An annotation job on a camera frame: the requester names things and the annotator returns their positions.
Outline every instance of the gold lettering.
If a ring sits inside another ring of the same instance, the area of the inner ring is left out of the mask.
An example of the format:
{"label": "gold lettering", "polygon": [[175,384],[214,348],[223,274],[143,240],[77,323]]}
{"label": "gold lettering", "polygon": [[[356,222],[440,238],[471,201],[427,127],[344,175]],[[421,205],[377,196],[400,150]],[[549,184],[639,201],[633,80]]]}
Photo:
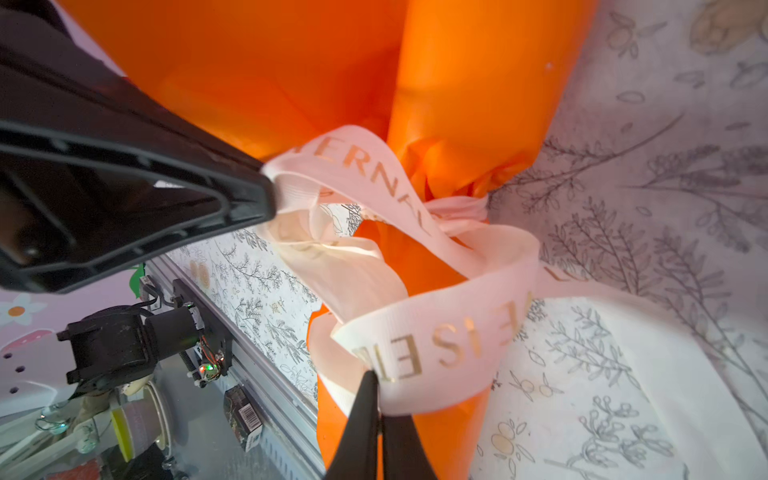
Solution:
{"label": "gold lettering", "polygon": [[[555,280],[557,280],[558,282],[570,282],[570,280],[566,280],[566,279],[564,279],[564,278],[560,278],[560,277],[559,277],[559,276],[558,276],[558,275],[557,275],[555,272],[553,272],[553,271],[552,271],[552,270],[551,270],[551,269],[550,269],[548,266],[545,266],[545,267],[544,267],[544,270],[546,270],[546,271],[547,271],[547,273],[549,273],[549,275],[550,275],[552,278],[554,278]],[[577,282],[588,282],[588,281],[589,281],[589,279],[586,279],[586,278],[579,278],[579,277],[575,276],[573,273],[570,273],[570,272],[566,272],[565,270],[562,270],[562,272],[563,272],[563,273],[565,273],[566,275],[568,275],[570,278],[572,278],[572,279],[576,280]]]}
{"label": "gold lettering", "polygon": [[371,156],[368,155],[368,152],[364,151],[362,148],[358,147],[357,145],[353,145],[349,148],[349,153],[344,158],[344,167],[349,168],[353,161],[357,164],[357,170],[359,170],[360,174],[365,177],[366,169],[362,167],[362,164],[367,164],[370,162]]}
{"label": "gold lettering", "polygon": [[328,160],[332,160],[332,159],[330,159],[330,158],[328,158],[328,157],[323,155],[323,153],[325,153],[325,151],[327,149],[329,149],[329,148],[333,149],[333,147],[330,146],[331,140],[341,141],[338,138],[334,138],[334,137],[325,137],[325,138],[323,138],[320,141],[320,145],[317,146],[317,150],[315,150],[315,156],[316,157],[323,157],[323,158],[326,158]]}
{"label": "gold lettering", "polygon": [[424,233],[426,233],[427,235],[429,235],[431,237],[432,235],[427,230],[425,230],[424,226],[422,225],[422,212],[420,210],[418,210],[418,211],[413,210],[413,205],[411,205],[411,202],[408,199],[408,195],[409,194],[405,194],[402,197],[398,198],[397,199],[397,203],[399,203],[399,204],[403,204],[403,203],[407,204],[408,207],[413,212],[414,217],[416,217],[417,221],[419,222],[419,226],[422,228],[422,230],[424,230]]}
{"label": "gold lettering", "polygon": [[402,197],[398,198],[397,199],[397,203],[401,204],[402,202],[406,202],[408,204],[408,206],[411,208],[411,211],[413,212],[413,205],[411,205],[411,202],[408,200],[408,196],[409,195],[410,194],[405,194]]}
{"label": "gold lettering", "polygon": [[[515,305],[515,302],[512,302],[512,301],[505,303],[504,305],[502,305],[502,307],[503,306],[507,307],[507,311],[509,312],[509,321],[504,322],[500,328],[504,329],[506,327],[509,327],[512,330],[512,333],[515,333],[515,330],[517,329],[517,325],[518,325],[517,306]],[[509,343],[512,341],[513,338],[515,338],[514,335],[512,335],[512,338],[499,343],[499,345],[501,346],[509,345]]]}
{"label": "gold lettering", "polygon": [[406,341],[406,345],[408,346],[408,355],[399,356],[397,357],[397,361],[401,362],[406,359],[411,360],[411,372],[407,373],[405,375],[401,375],[398,379],[404,380],[409,379],[412,376],[417,376],[422,374],[422,362],[419,359],[419,351],[416,348],[416,342],[413,341],[413,335],[406,335],[406,336],[400,336],[396,339],[394,339],[392,344],[395,342],[400,342],[401,340]]}
{"label": "gold lettering", "polygon": [[458,346],[458,343],[446,342],[440,337],[440,330],[443,329],[456,333],[456,327],[450,323],[443,323],[438,325],[438,327],[435,329],[435,332],[432,333],[432,343],[441,349],[451,350],[453,354],[456,355],[456,358],[452,362],[446,362],[445,360],[440,359],[440,365],[452,369],[462,362],[464,359],[464,352],[462,351],[462,348]]}
{"label": "gold lettering", "polygon": [[421,211],[421,210],[419,210],[419,211],[418,211],[418,212],[416,212],[416,213],[417,213],[417,214],[416,214],[416,219],[419,221],[419,226],[422,228],[422,230],[424,230],[424,233],[426,233],[427,235],[429,235],[429,236],[431,237],[432,235],[430,234],[430,232],[428,232],[427,230],[425,230],[424,226],[422,225],[422,211]]}
{"label": "gold lettering", "polygon": [[382,374],[379,376],[379,380],[382,382],[395,382],[397,379],[388,377],[386,375],[386,370],[384,369],[384,362],[382,362],[382,353],[379,351],[379,344],[374,343],[373,344],[373,352],[376,354],[376,360],[379,362],[379,369],[381,369]]}
{"label": "gold lettering", "polygon": [[384,184],[386,185],[386,189],[389,190],[389,196],[394,197],[395,192],[397,191],[397,178],[394,179],[392,183],[389,182],[389,177],[386,176],[386,170],[384,170],[384,165],[382,165],[381,162],[376,164],[376,168],[373,169],[373,175],[371,176],[371,183],[376,183],[376,177],[381,174],[382,180],[384,180]]}
{"label": "gold lettering", "polygon": [[464,326],[467,327],[467,333],[469,334],[469,342],[472,344],[472,350],[475,352],[475,356],[480,358],[482,355],[482,347],[480,347],[480,334],[475,329],[475,322],[472,321],[470,316],[464,318]]}

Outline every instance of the black plastic bracket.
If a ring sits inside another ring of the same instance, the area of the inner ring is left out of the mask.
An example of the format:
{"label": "black plastic bracket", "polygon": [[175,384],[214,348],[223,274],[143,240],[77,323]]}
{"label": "black plastic bracket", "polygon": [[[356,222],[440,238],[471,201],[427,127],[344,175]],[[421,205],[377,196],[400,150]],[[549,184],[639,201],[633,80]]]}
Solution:
{"label": "black plastic bracket", "polygon": [[219,317],[215,313],[211,312],[205,303],[199,296],[186,284],[184,281],[176,279],[173,281],[174,285],[174,302],[178,306],[182,306],[185,303],[194,304],[200,311],[200,316],[203,318],[205,324],[204,335],[211,348],[218,349],[224,354],[223,367],[221,369],[221,375],[227,374],[227,371],[232,366],[232,332],[226,325],[219,320]]}

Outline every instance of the orange flower center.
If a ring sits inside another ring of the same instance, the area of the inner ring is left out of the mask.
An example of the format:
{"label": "orange flower center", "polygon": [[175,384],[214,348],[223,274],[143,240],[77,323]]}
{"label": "orange flower center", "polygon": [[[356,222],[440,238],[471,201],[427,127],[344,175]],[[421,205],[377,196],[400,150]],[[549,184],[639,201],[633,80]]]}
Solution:
{"label": "orange flower center", "polygon": [[27,310],[25,310],[23,306],[13,306],[8,311],[8,315],[10,315],[10,316],[22,316],[22,315],[24,315],[24,312],[26,312],[26,311]]}

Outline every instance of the white flower decal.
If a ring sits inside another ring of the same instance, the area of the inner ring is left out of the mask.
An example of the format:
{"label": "white flower decal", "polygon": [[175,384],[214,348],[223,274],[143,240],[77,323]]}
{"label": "white flower decal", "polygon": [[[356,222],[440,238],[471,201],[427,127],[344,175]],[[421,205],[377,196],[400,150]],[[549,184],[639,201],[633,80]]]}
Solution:
{"label": "white flower decal", "polygon": [[30,325],[32,314],[43,310],[47,303],[32,302],[29,293],[20,293],[12,302],[0,302],[0,326],[16,322],[19,325]]}

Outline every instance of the small black box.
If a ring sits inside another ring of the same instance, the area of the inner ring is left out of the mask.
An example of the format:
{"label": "small black box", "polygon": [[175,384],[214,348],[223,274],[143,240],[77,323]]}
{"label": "small black box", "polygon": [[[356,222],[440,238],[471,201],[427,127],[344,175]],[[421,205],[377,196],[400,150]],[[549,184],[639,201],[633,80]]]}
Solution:
{"label": "small black box", "polygon": [[245,452],[259,445],[261,440],[263,426],[254,405],[256,402],[241,385],[224,393],[224,415]]}

